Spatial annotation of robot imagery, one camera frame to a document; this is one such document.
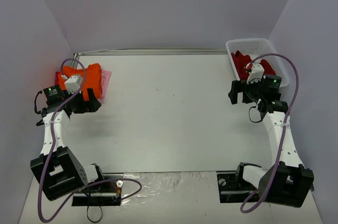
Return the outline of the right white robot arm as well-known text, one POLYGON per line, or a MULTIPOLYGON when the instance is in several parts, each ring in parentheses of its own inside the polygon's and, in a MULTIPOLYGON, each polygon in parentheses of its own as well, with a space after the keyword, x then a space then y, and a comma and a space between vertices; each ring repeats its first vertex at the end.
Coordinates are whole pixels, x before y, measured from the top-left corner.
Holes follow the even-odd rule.
POLYGON ((245 104, 254 103, 260 113, 269 138, 272 166, 264 170, 257 164, 241 162, 229 187, 254 191, 253 200, 264 199, 294 208, 300 208, 314 182, 314 173, 305 168, 298 156, 291 128, 289 106, 280 99, 281 77, 264 75, 249 82, 234 80, 228 93, 231 103, 238 102, 242 93, 245 104))

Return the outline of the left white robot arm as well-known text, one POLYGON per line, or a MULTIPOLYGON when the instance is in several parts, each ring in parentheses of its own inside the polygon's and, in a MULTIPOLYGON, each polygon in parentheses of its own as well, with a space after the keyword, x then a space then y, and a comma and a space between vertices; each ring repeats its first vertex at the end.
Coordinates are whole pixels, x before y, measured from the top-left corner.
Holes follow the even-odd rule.
POLYGON ((79 92, 58 111, 53 121, 51 118, 54 111, 63 101, 69 99, 71 94, 62 90, 59 85, 45 88, 39 93, 45 94, 47 104, 46 108, 38 112, 42 119, 36 124, 44 126, 44 143, 39 157, 31 161, 30 168, 36 180, 40 181, 47 156, 51 146, 54 146, 42 185, 44 195, 48 200, 54 201, 69 193, 80 191, 87 185, 94 191, 103 190, 106 177, 101 168, 95 163, 84 167, 64 143, 72 114, 94 113, 101 107, 93 89, 79 92))

